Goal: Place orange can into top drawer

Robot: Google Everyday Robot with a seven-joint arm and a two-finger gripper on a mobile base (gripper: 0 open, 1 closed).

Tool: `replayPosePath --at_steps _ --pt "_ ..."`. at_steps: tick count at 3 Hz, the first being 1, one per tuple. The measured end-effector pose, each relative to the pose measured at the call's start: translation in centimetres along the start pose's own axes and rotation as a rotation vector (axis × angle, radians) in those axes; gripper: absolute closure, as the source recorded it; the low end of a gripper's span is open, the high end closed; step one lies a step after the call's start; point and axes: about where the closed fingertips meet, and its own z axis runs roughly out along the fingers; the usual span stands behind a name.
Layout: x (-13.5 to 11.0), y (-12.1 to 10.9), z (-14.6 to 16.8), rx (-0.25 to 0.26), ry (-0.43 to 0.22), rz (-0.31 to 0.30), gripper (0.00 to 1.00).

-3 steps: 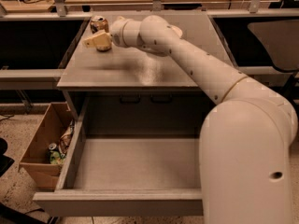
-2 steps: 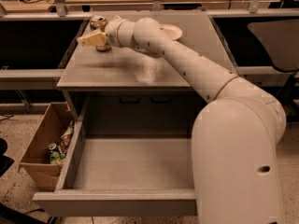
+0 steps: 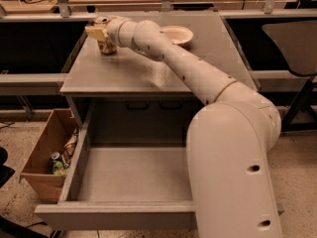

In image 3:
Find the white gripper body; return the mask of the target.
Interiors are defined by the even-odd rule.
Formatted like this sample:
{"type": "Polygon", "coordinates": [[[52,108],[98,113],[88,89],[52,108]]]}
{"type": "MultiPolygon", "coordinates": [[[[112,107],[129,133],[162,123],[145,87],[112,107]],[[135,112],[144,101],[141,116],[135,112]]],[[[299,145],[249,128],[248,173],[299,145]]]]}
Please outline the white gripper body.
{"type": "Polygon", "coordinates": [[[115,46],[126,46],[132,39],[131,20],[114,16],[110,19],[106,32],[108,39],[115,46]]]}

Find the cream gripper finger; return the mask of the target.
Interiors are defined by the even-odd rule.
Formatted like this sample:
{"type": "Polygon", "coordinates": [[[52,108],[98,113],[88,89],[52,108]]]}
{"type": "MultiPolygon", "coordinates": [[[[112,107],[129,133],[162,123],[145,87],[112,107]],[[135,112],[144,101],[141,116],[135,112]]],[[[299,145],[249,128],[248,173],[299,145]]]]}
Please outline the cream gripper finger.
{"type": "Polygon", "coordinates": [[[107,31],[104,27],[86,26],[85,32],[88,37],[100,42],[105,42],[107,39],[107,31]]]}

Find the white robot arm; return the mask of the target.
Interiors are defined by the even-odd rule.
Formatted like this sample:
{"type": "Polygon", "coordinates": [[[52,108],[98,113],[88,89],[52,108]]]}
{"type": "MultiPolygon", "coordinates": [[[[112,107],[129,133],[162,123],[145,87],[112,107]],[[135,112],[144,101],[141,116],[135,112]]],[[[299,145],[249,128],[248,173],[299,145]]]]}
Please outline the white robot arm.
{"type": "Polygon", "coordinates": [[[203,103],[186,140],[199,237],[283,238],[266,156],[281,130],[274,104],[173,43],[153,21],[99,17],[85,31],[164,62],[203,103]]]}

